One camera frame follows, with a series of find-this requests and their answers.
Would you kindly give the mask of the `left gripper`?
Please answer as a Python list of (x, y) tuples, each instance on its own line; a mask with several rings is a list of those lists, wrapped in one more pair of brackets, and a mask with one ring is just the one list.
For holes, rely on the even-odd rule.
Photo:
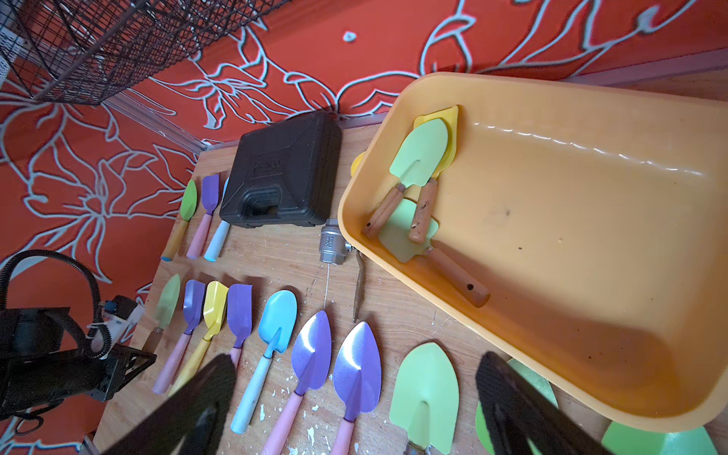
[(90, 396), (100, 402), (111, 400), (133, 379), (151, 367), (157, 356), (129, 346), (116, 345), (104, 359), (97, 359), (100, 379)]

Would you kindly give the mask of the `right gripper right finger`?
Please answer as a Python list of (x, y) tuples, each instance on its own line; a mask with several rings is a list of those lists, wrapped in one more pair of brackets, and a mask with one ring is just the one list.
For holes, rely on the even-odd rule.
[(483, 355), (475, 375), (482, 415), (495, 454), (608, 454), (601, 443), (494, 352)]

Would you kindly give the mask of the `green shovel brown wooden handle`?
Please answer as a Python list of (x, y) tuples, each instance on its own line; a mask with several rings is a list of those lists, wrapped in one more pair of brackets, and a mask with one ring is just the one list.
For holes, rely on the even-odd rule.
[(389, 168), (390, 174), (397, 178), (397, 182), (382, 199), (362, 229), (362, 234), (367, 238), (373, 238), (381, 232), (404, 198), (405, 191), (411, 186), (424, 186), (430, 178), (433, 168), (438, 164), (440, 157), (433, 151), (434, 147), (430, 145), (429, 126), (431, 123), (415, 127), (406, 136), (397, 151)]

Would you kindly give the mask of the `blue shovel white handle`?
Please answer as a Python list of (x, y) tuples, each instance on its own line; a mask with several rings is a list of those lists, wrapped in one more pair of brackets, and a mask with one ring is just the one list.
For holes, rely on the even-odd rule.
[(255, 372), (244, 392), (241, 402), (233, 416), (231, 430), (236, 434), (244, 434), (248, 429), (252, 415), (259, 401), (265, 379), (275, 352), (283, 354), (292, 336), (298, 316), (296, 295), (287, 289), (275, 292), (265, 304), (263, 316), (258, 328), (261, 340), (267, 345)]

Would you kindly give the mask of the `light green shovel wooden handle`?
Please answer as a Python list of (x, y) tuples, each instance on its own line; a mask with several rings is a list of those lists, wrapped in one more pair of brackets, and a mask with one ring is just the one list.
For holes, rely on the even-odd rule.
[(460, 404), (460, 389), (446, 352), (434, 341), (415, 347), (397, 372), (390, 421), (407, 432), (405, 454), (449, 454)]

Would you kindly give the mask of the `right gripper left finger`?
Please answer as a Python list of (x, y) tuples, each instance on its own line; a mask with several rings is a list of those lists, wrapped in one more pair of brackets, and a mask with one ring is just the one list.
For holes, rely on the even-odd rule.
[(236, 384), (231, 357), (216, 356), (185, 386), (104, 451), (106, 454), (215, 454)]

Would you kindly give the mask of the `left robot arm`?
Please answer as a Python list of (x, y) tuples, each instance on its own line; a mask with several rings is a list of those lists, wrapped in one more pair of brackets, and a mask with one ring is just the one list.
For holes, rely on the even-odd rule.
[[(88, 283), (92, 322), (88, 328), (68, 307), (9, 308), (11, 276), (30, 258), (53, 259), (75, 268)], [(104, 311), (129, 317), (135, 301), (117, 296), (103, 301), (94, 274), (62, 253), (31, 249), (19, 252), (1, 270), (1, 418), (43, 424), (42, 415), (64, 400), (87, 394), (104, 402), (157, 360), (153, 353), (114, 341)]]

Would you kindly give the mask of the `green shovel yellow handle box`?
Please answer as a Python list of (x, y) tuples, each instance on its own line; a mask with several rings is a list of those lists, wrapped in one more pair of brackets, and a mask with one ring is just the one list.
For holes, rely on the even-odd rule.
[(181, 222), (176, 224), (172, 230), (168, 242), (160, 256), (162, 261), (170, 262), (174, 259), (174, 256), (176, 256), (186, 234), (189, 221), (195, 215), (197, 204), (197, 185), (195, 180), (192, 178), (184, 191), (180, 204), (179, 215), (181, 216)]

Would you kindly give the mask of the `yellow square shovel yellow handle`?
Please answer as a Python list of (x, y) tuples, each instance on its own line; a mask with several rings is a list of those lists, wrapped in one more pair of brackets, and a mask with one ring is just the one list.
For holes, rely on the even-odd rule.
[(196, 374), (205, 354), (212, 344), (212, 339), (218, 335), (223, 326), (223, 319), (226, 316), (227, 293), (229, 288), (221, 282), (209, 282), (206, 289), (203, 318), (207, 331), (202, 337), (199, 345), (191, 355), (187, 363), (182, 367), (176, 382), (172, 384), (168, 396), (174, 395), (180, 388), (186, 385)]

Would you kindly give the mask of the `purple square shovel pink handle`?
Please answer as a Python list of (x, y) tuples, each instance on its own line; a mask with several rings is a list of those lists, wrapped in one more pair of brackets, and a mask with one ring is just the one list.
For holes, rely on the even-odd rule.
[(227, 294), (227, 324), (235, 337), (229, 355), (235, 367), (239, 364), (243, 345), (252, 332), (252, 288), (251, 284), (233, 284)]

